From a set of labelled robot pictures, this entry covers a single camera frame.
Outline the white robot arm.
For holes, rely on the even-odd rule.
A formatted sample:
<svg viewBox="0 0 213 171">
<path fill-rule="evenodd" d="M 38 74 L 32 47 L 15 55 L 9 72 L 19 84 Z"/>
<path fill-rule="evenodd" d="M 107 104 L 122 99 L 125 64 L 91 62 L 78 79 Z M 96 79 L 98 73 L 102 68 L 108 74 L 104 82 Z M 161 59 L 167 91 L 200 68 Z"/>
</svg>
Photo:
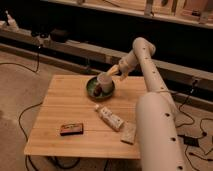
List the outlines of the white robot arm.
<svg viewBox="0 0 213 171">
<path fill-rule="evenodd" d="M 136 126 L 142 171 L 187 171 L 174 123 L 178 108 L 152 56 L 156 47 L 143 37 L 111 67 L 108 75 L 121 73 L 121 80 L 140 65 L 147 92 L 136 103 Z"/>
</svg>

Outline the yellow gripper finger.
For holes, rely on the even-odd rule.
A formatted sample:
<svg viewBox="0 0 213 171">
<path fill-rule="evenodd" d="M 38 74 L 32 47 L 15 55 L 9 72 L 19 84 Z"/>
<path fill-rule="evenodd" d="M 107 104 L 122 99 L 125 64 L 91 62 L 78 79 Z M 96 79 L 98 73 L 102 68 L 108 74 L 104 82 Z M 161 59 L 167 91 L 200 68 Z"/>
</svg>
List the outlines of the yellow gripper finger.
<svg viewBox="0 0 213 171">
<path fill-rule="evenodd" d="M 123 81 L 128 76 L 128 73 L 122 73 L 120 80 Z"/>
<path fill-rule="evenodd" d="M 116 75 L 120 72 L 119 70 L 119 66 L 118 65 L 113 65 L 107 72 L 106 74 L 108 76 L 113 76 L 113 75 Z"/>
</svg>

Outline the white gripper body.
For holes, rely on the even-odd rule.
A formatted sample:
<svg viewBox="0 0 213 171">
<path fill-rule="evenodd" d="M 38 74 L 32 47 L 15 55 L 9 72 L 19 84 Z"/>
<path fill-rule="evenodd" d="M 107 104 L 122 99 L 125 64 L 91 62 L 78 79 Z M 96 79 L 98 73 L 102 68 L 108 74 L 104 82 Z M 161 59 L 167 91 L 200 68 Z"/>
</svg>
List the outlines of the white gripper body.
<svg viewBox="0 0 213 171">
<path fill-rule="evenodd" d="M 122 75 L 128 75 L 135 69 L 137 65 L 137 59 L 134 56 L 125 56 L 119 61 L 119 70 Z"/>
</svg>

